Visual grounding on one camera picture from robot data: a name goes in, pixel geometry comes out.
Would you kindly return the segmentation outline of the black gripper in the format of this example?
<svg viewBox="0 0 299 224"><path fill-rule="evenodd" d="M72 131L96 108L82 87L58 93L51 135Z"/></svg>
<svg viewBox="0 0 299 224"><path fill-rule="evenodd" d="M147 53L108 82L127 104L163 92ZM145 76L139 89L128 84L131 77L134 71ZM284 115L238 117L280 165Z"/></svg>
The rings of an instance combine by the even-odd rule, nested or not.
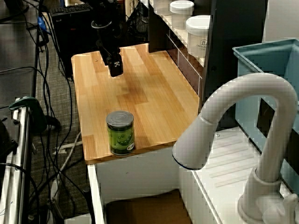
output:
<svg viewBox="0 0 299 224"><path fill-rule="evenodd" d="M123 63L120 55L120 49L118 47L106 48L101 39L96 41L96 46L98 47L104 64L109 67L111 77L122 75Z"/></svg>

